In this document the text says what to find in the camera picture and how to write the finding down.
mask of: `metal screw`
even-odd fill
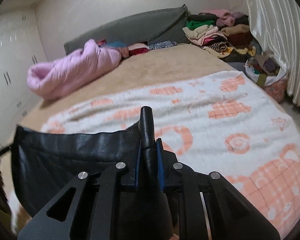
[[[117,163],[115,166],[117,167],[117,169],[123,169],[126,166],[126,164],[125,163]]]
[[[173,167],[174,167],[176,170],[180,170],[180,169],[182,169],[183,165],[182,165],[182,163],[174,163],[174,164],[173,164]]]
[[[78,174],[79,179],[85,179],[86,177],[88,177],[88,173],[86,173],[85,171],[82,171]]]
[[[214,171],[210,174],[211,178],[213,179],[220,179],[220,173]]]

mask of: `gray headboard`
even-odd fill
[[[187,22],[187,6],[162,9],[131,15],[82,34],[64,44],[66,54],[83,48],[89,39],[106,39],[107,42],[121,41],[127,45],[147,42],[148,45],[161,41],[189,43],[182,28]]]

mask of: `white and orange patterned blanket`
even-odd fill
[[[300,135],[242,72],[101,96],[59,113],[43,132],[122,130],[153,109],[155,135],[180,162],[219,171],[284,238],[300,218]]]

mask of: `white satin curtain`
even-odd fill
[[[287,94],[300,106],[300,8],[295,0],[247,0],[252,35],[289,73]]]

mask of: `door handle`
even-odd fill
[[[7,76],[8,76],[9,82],[10,82],[10,84],[11,84],[11,80],[10,80],[10,77],[9,77],[8,71],[7,71],[6,73],[7,73]]]
[[[8,81],[7,81],[5,73],[3,73],[3,76],[4,76],[4,79],[6,80],[6,83],[7,83],[7,86],[8,86],[9,84],[8,84]]]

